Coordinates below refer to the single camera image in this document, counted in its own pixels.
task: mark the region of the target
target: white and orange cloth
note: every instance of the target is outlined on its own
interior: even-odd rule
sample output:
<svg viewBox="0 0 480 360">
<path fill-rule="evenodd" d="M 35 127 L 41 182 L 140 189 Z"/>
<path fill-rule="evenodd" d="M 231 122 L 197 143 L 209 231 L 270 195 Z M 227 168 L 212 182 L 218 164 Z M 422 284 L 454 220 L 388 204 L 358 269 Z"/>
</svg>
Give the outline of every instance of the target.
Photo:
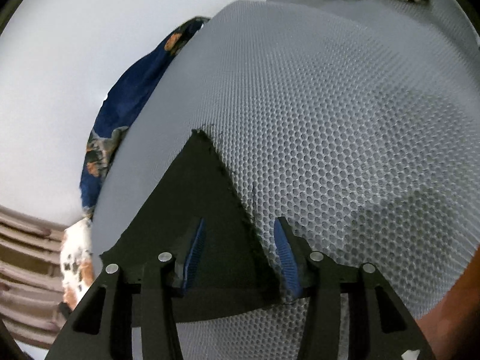
<svg viewBox="0 0 480 360">
<path fill-rule="evenodd" d="M 92 285 L 90 220 L 84 218 L 65 230 L 60 251 L 63 301 L 73 310 Z"/>
</svg>

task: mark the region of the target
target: black triangular plate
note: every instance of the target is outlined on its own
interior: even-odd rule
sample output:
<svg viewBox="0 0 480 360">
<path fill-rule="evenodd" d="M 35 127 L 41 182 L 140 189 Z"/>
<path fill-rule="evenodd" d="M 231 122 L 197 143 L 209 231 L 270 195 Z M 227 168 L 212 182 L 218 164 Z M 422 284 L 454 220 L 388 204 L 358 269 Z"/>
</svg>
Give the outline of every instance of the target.
<svg viewBox="0 0 480 360">
<path fill-rule="evenodd" d="M 255 228 L 202 131 L 193 131 L 120 239 L 100 256 L 104 266 L 116 263 L 128 283 L 138 282 L 135 267 L 171 251 L 192 217 L 205 219 L 205 248 L 192 288 L 184 298 L 172 299 L 177 323 L 237 315 L 280 302 L 278 279 Z M 133 310 L 135 326 L 135 295 Z"/>
<path fill-rule="evenodd" d="M 22 352 L 20 347 L 10 335 L 0 318 L 0 359 L 1 360 L 28 360 L 31 359 Z"/>
</svg>

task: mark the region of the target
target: white wall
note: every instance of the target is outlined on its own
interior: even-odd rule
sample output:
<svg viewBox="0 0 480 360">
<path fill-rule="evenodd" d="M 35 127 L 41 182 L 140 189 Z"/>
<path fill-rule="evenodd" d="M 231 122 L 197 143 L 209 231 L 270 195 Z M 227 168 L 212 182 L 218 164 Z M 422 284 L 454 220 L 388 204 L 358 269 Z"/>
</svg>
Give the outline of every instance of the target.
<svg viewBox="0 0 480 360">
<path fill-rule="evenodd" d="M 234 0 L 24 0 L 0 36 L 0 205 L 71 225 L 110 87 L 176 26 Z"/>
</svg>

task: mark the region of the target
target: honeycomb mesh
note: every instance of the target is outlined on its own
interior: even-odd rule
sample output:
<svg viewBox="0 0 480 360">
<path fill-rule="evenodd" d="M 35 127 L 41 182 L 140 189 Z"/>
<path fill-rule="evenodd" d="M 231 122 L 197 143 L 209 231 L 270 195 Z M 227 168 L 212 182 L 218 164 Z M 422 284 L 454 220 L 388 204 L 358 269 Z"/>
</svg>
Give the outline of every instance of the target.
<svg viewBox="0 0 480 360">
<path fill-rule="evenodd" d="M 293 4 L 222 10 L 171 64 L 122 144 L 94 247 L 115 242 L 100 233 L 126 228 L 200 127 L 278 273 L 273 222 L 283 215 L 338 263 L 375 263 L 414 316 L 426 313 L 479 244 L 480 64 L 437 27 L 388 9 L 381 30 L 368 17 Z M 396 27 L 405 33 L 388 36 Z M 420 44 L 399 48 L 406 37 Z M 432 43 L 449 64 L 428 59 Z M 283 293 L 272 309 L 179 324 L 184 357 L 296 358 L 307 301 Z"/>
</svg>

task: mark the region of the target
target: orange surface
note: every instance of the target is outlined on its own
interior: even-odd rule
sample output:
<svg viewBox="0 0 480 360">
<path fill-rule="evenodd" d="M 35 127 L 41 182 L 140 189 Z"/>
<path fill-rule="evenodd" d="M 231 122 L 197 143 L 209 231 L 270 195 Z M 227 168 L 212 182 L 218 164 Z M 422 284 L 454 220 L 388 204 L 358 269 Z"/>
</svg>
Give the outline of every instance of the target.
<svg viewBox="0 0 480 360">
<path fill-rule="evenodd" d="M 418 322 L 437 360 L 450 360 L 476 325 L 480 311 L 480 248 L 452 289 Z"/>
</svg>

